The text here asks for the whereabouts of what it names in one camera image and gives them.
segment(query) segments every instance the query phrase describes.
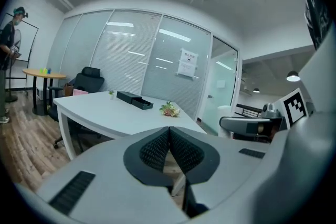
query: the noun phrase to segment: table leg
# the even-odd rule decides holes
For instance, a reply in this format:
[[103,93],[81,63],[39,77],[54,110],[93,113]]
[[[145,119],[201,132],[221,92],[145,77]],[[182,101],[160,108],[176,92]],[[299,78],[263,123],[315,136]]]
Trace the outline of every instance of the table leg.
[[33,106],[36,110],[36,77],[33,78]]
[[71,137],[70,137],[68,118],[67,118],[67,116],[62,114],[62,110],[60,108],[57,109],[57,113],[58,113],[59,128],[61,130],[61,134],[62,134],[62,138],[63,138],[65,148],[67,150],[69,158],[74,159],[74,158],[76,158],[76,152],[73,148],[72,140],[71,140]]
[[[53,79],[50,79],[50,83],[49,83],[49,86],[52,87],[52,83],[53,83]],[[49,106],[52,106],[53,105],[53,91],[52,90],[49,90]]]
[[48,79],[44,78],[43,79],[43,111],[45,115],[48,115],[47,111],[47,83]]
[[177,193],[179,193],[179,191],[184,187],[184,185],[185,185],[185,175],[181,172],[173,187],[172,196],[176,196]]

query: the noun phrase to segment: small potted plant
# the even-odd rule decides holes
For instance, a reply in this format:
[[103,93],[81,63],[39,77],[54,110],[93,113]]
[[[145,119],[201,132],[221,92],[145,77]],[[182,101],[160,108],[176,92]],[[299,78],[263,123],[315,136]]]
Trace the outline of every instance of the small potted plant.
[[115,91],[109,91],[109,94],[110,94],[111,100],[114,100],[114,97],[116,96]]

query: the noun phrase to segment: pink box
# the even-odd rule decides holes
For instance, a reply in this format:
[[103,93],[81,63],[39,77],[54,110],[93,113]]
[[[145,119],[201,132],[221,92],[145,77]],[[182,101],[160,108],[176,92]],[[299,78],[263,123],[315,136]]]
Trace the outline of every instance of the pink box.
[[88,93],[89,93],[89,92],[74,89],[72,95],[82,95],[82,94],[88,94]]

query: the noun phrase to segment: person's arm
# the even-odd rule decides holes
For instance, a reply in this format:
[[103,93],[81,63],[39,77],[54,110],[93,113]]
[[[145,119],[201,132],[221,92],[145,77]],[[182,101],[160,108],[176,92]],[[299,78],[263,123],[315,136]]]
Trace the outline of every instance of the person's arm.
[[10,48],[6,45],[8,39],[9,39],[9,36],[11,34],[11,29],[10,28],[11,28],[10,25],[6,25],[4,30],[1,33],[0,49],[11,57],[13,53],[10,50]]

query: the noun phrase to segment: flower bouquet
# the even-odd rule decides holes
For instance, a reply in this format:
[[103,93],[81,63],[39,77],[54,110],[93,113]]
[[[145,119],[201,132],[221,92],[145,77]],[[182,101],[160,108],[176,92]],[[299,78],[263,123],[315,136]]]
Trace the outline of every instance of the flower bouquet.
[[174,107],[171,101],[167,102],[167,104],[163,104],[160,108],[162,115],[168,117],[178,117],[180,114],[180,110]]

